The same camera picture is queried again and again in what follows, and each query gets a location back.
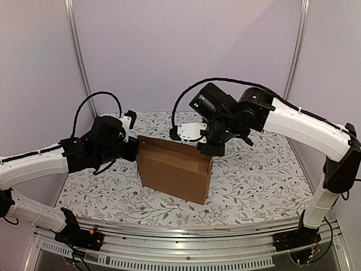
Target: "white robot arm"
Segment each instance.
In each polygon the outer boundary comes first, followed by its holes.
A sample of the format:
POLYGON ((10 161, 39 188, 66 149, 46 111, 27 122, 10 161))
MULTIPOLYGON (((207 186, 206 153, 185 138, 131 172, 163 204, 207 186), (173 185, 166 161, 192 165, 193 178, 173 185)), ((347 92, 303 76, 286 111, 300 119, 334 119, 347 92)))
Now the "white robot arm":
POLYGON ((120 118, 99 116, 81 138, 75 137, 73 130, 70 138, 48 148, 0 157, 0 217, 13 217, 50 229, 57 233, 57 241, 71 246, 100 250, 103 235, 95 230, 80 229, 70 210, 46 206, 21 195, 12 187, 35 178, 86 168, 94 168, 94 174, 100 174, 118 158, 135 161, 139 140, 129 136, 129 130, 136 118, 133 111, 120 118), (109 162, 99 171, 102 164, 109 162))
POLYGON ((278 251, 288 250, 320 241, 318 229, 338 197, 352 187, 361 162, 360 142, 351 124, 336 125, 321 117, 297 108, 273 91, 254 83, 227 78, 201 81, 229 81, 257 86, 247 89, 239 101, 212 83, 205 85, 190 106, 203 118, 203 123, 188 123, 173 127, 173 140, 197 141, 201 153, 223 156, 224 144, 231 138, 241 138, 252 145, 250 130, 267 131, 295 139, 326 155, 324 178, 315 195, 302 212, 297 230, 275 234, 278 251))

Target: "floral tablecloth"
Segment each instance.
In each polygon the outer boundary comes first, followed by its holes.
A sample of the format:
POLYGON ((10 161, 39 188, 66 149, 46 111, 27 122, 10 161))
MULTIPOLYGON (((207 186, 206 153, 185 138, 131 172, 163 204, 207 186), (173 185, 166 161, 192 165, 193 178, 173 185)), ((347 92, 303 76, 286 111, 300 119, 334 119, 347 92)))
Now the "floral tablecloth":
MULTIPOLYGON (((176 123, 201 121, 178 113, 176 123)), ((169 139, 169 112, 138 113, 131 134, 169 139)), ((311 190, 285 137, 252 132, 253 147, 241 139, 214 158, 204 206, 142 186, 136 162, 118 159, 106 172, 70 174, 57 202, 77 216, 124 223, 195 226, 229 225, 298 216, 311 190)))

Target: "white wall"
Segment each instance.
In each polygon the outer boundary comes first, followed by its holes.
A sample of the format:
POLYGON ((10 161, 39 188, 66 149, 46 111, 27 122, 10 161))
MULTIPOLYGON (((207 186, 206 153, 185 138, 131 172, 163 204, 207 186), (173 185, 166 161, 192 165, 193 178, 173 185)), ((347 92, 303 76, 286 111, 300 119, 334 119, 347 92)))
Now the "white wall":
MULTIPOLYGON (((0 156, 47 147, 71 134, 83 91, 74 60, 64 1, 2 1, 0 7, 0 156)), ((78 133, 91 124, 88 107, 78 133)), ((54 205, 64 176, 14 188, 54 205)), ((0 220, 0 270, 19 271, 33 226, 0 220)))
MULTIPOLYGON (((305 41, 290 101, 329 120, 355 125, 361 136, 361 2, 311 1, 305 41)), ((296 144, 314 186, 322 175, 322 154, 296 144)), ((336 215, 354 270, 361 270, 361 183, 336 215)))
MULTIPOLYGON (((206 77, 254 81, 282 93, 301 1, 80 0, 74 10, 92 91, 117 94, 124 108, 171 111, 181 91, 206 77)), ((234 97, 245 89, 219 85, 234 97)), ((191 110, 195 94, 179 109, 191 110)), ((100 113, 116 111, 110 98, 95 104, 100 113)))

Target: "brown cardboard box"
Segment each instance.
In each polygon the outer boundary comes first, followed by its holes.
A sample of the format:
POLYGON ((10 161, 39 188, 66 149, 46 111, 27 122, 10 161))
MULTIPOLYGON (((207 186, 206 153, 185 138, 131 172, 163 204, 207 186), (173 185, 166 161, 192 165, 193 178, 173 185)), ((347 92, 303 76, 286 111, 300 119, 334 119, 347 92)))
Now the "brown cardboard box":
POLYGON ((138 170, 143 186, 204 204, 208 196, 212 157, 196 147, 139 136, 138 170))

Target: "metal frame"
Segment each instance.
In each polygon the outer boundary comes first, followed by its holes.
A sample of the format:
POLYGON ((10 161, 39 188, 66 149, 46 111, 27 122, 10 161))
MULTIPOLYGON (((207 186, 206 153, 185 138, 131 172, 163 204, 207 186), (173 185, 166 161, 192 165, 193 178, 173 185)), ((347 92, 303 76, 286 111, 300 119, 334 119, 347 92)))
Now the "metal frame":
MULTIPOLYGON (((65 0, 65 10, 83 90, 85 95, 89 96, 91 89, 81 54, 72 0, 65 0)), ((309 0, 302 0, 296 45, 283 95, 285 99, 290 97, 292 91, 292 85, 300 59, 308 11, 309 0)), ((89 109, 93 117, 98 115, 92 99, 89 100, 89 109)), ((313 189, 302 159, 296 152, 292 141, 289 141, 289 143, 305 173, 310 187, 313 189)), ((298 218, 259 222, 255 224, 214 227, 198 226, 181 229, 165 226, 111 223, 99 220, 95 221, 89 218, 79 218, 79 221, 84 228, 90 228, 94 223, 97 223, 99 224, 99 230, 106 234, 103 247, 104 251, 100 252, 102 255, 124 258, 125 261, 146 259, 159 263, 168 261, 170 263, 183 264, 189 264, 190 261, 193 263, 207 263, 208 261, 227 263, 284 253, 275 251, 271 236, 275 232, 293 229, 298 225, 298 218)), ((334 246, 340 266, 342 270, 352 270, 345 241, 341 236, 337 221, 333 220, 331 223, 334 231, 334 246)), ((320 232, 323 238, 322 242, 327 242, 329 240, 328 225, 323 224, 320 227, 320 232)), ((25 270, 34 269, 37 257, 42 249, 43 240, 54 242, 53 233, 45 229, 36 229, 25 270)), ((87 252, 87 255, 90 255, 90 257, 86 257, 86 260, 90 259, 94 253, 96 252, 87 252)))
MULTIPOLYGON (((89 227, 91 222, 94 221, 81 219, 81 225, 85 227, 89 227)), ((85 260, 122 270, 136 269, 135 264, 150 265, 152 270, 170 270, 169 266, 174 266, 175 270, 181 270, 181 266, 188 271, 196 270, 197 266, 199 270, 215 270, 214 266, 223 266, 224 271, 234 270, 237 264, 260 262, 288 253, 275 251, 272 235, 294 229, 297 225, 297 219, 290 218, 282 222, 231 225, 226 228, 217 226, 175 229, 159 226, 156 231, 151 231, 151 227, 144 225, 100 223, 100 230, 105 234, 102 250, 87 251, 85 260)), ((341 270, 352 270, 337 221, 332 220, 331 225, 341 270)), ((326 223, 320 227, 320 233, 321 244, 329 242, 331 233, 326 223)), ((69 256, 67 247, 54 241, 54 234, 48 230, 37 228, 34 239, 26 271, 33 270, 40 249, 69 256)))
POLYGON ((288 73, 285 91, 283 94, 283 98, 286 100, 288 100, 290 97, 290 94, 292 91, 292 85, 294 82, 294 78, 296 76, 298 62, 300 60, 303 37, 305 35, 306 25, 307 25, 307 17, 309 15, 309 6, 310 6, 310 0, 302 0, 300 22, 298 24, 296 45, 295 45, 294 52, 293 52, 292 63, 291 63, 291 67, 290 67, 290 70, 288 73))
MULTIPOLYGON (((88 97, 91 94, 91 90, 90 90, 89 80, 86 75, 83 57, 80 50, 79 37, 78 37, 77 26, 74 15, 73 0, 65 0, 65 11, 67 13, 69 31, 72 39, 74 56, 76 59, 76 63, 81 79, 81 84, 83 86, 85 97, 88 97)), ((96 111, 95 103, 92 98, 88 100, 88 106, 92 117, 96 118, 98 116, 98 113, 96 111)))

